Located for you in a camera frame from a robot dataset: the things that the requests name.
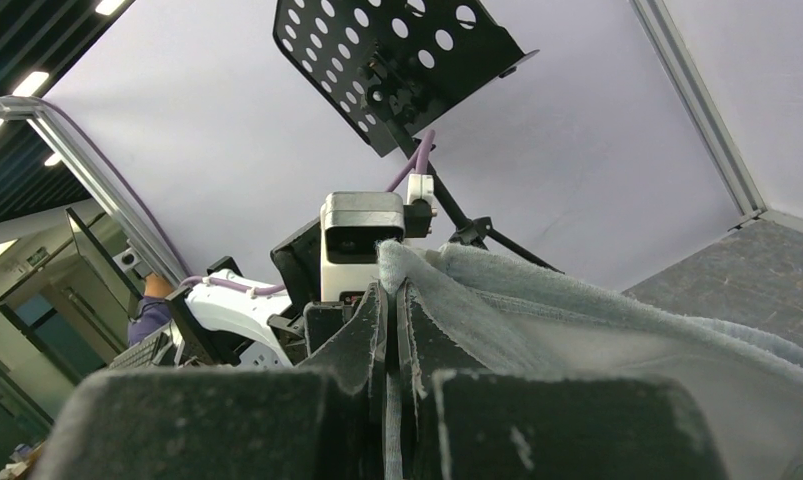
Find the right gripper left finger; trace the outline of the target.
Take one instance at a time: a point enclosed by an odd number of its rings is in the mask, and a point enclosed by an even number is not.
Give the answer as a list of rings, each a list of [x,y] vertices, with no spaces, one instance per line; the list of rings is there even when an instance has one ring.
[[[37,479],[380,479],[387,296],[294,368],[149,367],[87,378]]]

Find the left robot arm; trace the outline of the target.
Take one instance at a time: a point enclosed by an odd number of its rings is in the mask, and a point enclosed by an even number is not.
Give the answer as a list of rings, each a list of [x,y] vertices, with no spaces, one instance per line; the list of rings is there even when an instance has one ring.
[[[230,257],[185,279],[166,299],[184,354],[207,365],[263,370],[306,360],[351,319],[362,293],[322,298],[333,267],[369,266],[375,243],[364,229],[325,231],[314,220],[270,252],[283,288],[244,277]]]

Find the grey zip-up jacket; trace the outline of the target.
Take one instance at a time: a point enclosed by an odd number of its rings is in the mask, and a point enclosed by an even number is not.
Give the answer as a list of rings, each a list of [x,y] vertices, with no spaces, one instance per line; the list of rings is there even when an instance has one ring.
[[[673,314],[474,247],[377,247],[382,286],[409,283],[436,327],[497,372],[653,374],[691,393],[734,479],[803,479],[803,348]]]

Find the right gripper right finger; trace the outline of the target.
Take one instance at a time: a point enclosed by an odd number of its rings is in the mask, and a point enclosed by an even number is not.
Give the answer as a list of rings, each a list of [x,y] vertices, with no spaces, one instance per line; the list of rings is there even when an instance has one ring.
[[[400,455],[408,479],[723,479],[706,420],[652,376],[495,372],[396,296]]]

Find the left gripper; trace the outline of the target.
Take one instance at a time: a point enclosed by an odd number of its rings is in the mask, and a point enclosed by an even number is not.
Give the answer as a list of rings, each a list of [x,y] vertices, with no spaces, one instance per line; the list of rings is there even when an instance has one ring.
[[[270,252],[291,301],[270,319],[284,353],[297,365],[318,350],[353,316],[362,294],[345,292],[335,300],[321,298],[321,228],[314,219]]]

